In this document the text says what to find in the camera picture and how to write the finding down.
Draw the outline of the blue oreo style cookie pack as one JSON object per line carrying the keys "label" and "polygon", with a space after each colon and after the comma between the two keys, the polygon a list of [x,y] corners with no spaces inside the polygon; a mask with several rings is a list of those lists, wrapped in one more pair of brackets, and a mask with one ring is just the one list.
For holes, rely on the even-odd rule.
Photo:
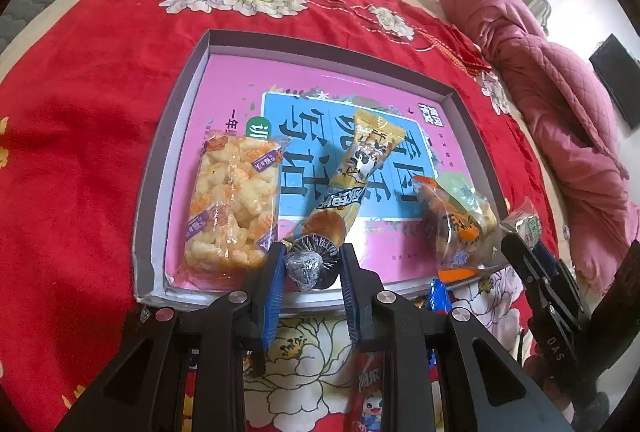
{"label": "blue oreo style cookie pack", "polygon": [[439,278],[431,280],[430,291],[426,301],[428,309],[434,313],[447,314],[451,310],[451,300],[447,286]]}

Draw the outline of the pink quilted blanket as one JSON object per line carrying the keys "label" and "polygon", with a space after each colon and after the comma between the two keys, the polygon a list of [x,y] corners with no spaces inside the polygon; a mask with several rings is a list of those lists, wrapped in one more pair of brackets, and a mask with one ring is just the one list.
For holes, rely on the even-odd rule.
{"label": "pink quilted blanket", "polygon": [[547,38],[522,0],[439,3],[500,75],[563,193],[576,270],[606,293],[639,237],[608,93],[579,56]]}

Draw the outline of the grey tray with pink book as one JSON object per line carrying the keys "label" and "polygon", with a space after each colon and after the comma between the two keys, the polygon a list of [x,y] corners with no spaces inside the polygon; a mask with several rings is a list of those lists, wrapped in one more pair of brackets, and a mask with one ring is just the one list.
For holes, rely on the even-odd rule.
{"label": "grey tray with pink book", "polygon": [[498,217],[506,201],[469,111],[450,86],[358,52],[276,35],[209,30],[172,89],[151,145],[132,239],[134,297],[154,307],[205,307],[234,278],[190,282],[179,267],[189,201],[213,132],[282,137],[280,235],[316,207],[352,142],[358,109],[407,137],[371,179],[348,234],[360,262],[406,297],[436,273],[420,231],[413,180],[465,175]]}

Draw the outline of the yellow puffed snack bag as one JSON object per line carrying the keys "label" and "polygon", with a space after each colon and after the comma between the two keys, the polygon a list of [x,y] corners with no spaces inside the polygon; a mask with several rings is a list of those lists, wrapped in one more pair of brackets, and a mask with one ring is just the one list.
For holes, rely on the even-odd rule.
{"label": "yellow puffed snack bag", "polygon": [[277,239],[287,137],[214,132],[203,144],[186,220],[183,259],[198,274],[257,270]]}

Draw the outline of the red cartoon snack pack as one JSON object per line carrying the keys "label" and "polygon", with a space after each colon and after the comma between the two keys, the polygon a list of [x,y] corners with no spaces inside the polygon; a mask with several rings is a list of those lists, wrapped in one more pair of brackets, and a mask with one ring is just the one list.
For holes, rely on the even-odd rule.
{"label": "red cartoon snack pack", "polygon": [[356,391],[347,430],[380,432],[383,418],[384,355],[380,352],[359,353],[356,366]]}

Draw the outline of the round cake green label pack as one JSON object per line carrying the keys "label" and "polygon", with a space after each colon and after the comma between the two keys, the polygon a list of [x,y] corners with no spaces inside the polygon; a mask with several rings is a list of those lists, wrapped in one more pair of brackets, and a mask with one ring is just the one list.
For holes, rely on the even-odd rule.
{"label": "round cake green label pack", "polygon": [[500,227],[503,232],[518,234],[529,249],[539,243],[542,235],[538,212],[528,197],[500,221]]}

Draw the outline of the orange brown cookie snack bag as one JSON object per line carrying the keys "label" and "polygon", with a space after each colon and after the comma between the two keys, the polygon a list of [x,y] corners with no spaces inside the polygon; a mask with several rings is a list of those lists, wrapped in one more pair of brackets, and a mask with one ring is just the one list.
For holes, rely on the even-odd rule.
{"label": "orange brown cookie snack bag", "polygon": [[488,199],[460,172],[412,179],[428,252],[444,283],[466,281],[497,263],[498,219]]}

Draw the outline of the black television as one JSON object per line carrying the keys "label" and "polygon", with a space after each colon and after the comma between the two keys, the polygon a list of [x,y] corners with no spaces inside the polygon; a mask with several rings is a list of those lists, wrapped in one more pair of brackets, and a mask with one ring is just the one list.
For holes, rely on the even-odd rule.
{"label": "black television", "polygon": [[589,58],[594,72],[608,90],[631,130],[640,122],[640,68],[614,34],[608,36]]}

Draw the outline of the yellow panda bread stick pack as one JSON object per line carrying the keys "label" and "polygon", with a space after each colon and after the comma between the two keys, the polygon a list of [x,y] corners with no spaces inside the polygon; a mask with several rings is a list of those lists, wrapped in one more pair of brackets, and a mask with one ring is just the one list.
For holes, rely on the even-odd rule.
{"label": "yellow panda bread stick pack", "polygon": [[352,143],[338,163],[314,210],[282,239],[284,263],[299,290],[326,289],[334,283],[338,251],[354,225],[372,175],[406,137],[386,118],[358,109]]}

